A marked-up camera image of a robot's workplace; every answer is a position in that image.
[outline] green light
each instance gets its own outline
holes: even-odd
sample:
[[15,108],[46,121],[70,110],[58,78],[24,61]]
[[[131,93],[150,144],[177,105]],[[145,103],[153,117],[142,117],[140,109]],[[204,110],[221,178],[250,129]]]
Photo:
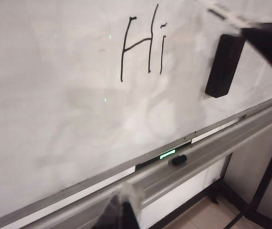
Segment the green light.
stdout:
[[164,157],[167,157],[167,156],[169,156],[170,154],[174,154],[174,153],[175,153],[175,149],[173,149],[173,150],[171,150],[171,151],[169,151],[169,152],[167,152],[167,153],[165,153],[165,154],[160,155],[160,156],[159,156],[159,159],[161,160],[161,159],[163,159]]

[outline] black eraser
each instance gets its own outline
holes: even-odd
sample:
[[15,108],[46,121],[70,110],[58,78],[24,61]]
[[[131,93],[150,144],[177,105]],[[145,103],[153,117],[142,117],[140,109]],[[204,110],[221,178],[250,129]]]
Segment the black eraser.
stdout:
[[187,161],[187,156],[186,155],[179,155],[176,156],[175,158],[172,159],[172,164],[174,164],[175,166],[183,163],[184,161]]
[[206,94],[215,98],[228,94],[244,42],[245,38],[240,35],[221,35],[206,85]]

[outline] whiteboard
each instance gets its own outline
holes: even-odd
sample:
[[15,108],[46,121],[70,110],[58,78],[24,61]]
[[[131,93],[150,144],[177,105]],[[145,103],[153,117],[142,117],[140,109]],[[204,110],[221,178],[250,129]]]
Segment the whiteboard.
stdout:
[[[272,1],[220,2],[272,21]],[[151,72],[145,40],[121,82],[129,18],[126,47],[151,37],[157,4]],[[229,94],[205,95],[235,32],[194,0],[0,0],[0,217],[271,99],[272,68],[248,43]]]

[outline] floor tile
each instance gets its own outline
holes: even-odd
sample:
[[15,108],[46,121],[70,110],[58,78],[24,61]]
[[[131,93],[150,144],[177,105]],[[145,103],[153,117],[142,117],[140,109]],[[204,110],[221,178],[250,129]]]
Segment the floor tile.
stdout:
[[227,208],[229,208],[236,215],[238,215],[240,213],[240,211],[233,204],[228,202],[228,200],[226,200],[226,198],[219,196],[218,202],[221,202],[223,205],[225,205]]
[[233,225],[232,229],[263,229],[263,227],[242,217],[235,225]]
[[198,229],[185,214],[180,215],[163,229]]
[[222,202],[212,203],[207,197],[187,211],[187,217],[199,229],[220,229],[236,216]]

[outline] black marker writing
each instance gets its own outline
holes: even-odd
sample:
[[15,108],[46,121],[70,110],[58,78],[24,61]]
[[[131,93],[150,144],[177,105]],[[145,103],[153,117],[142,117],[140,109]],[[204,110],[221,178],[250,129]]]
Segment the black marker writing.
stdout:
[[127,32],[130,28],[131,25],[131,21],[137,19],[137,17],[130,17],[129,18],[129,22],[126,28],[126,33],[125,33],[125,37],[124,37],[124,41],[123,41],[123,48],[122,48],[122,53],[121,53],[121,72],[120,72],[120,81],[123,82],[123,60],[124,60],[124,54],[126,51],[134,48],[136,45],[139,45],[140,43],[144,42],[144,41],[150,41],[150,48],[149,48],[149,58],[148,58],[148,73],[151,72],[150,70],[150,62],[151,62],[151,49],[152,49],[152,41],[153,41],[153,22],[154,22],[154,18],[155,18],[155,14],[156,14],[156,10],[158,8],[158,4],[155,7],[154,10],[154,14],[152,17],[152,21],[151,21],[151,37],[148,38],[144,38],[138,42],[136,42],[135,44],[131,45],[130,47],[126,48],[126,37],[127,37]]
[[160,56],[160,72],[159,74],[161,74],[161,72],[163,71],[163,53],[164,53],[164,41],[165,41],[165,35],[163,35],[163,42],[161,44],[161,56]]
[[167,25],[167,23],[160,25],[160,28],[163,28]]
[[152,21],[151,21],[151,41],[150,41],[150,49],[149,49],[149,61],[148,61],[148,67],[147,67],[147,72],[150,73],[150,62],[151,62],[151,49],[152,49],[152,41],[153,41],[153,22],[154,22],[154,18],[155,18],[155,14],[156,14],[156,10],[158,8],[158,4],[155,7],[154,13],[153,13],[153,17],[152,17]]

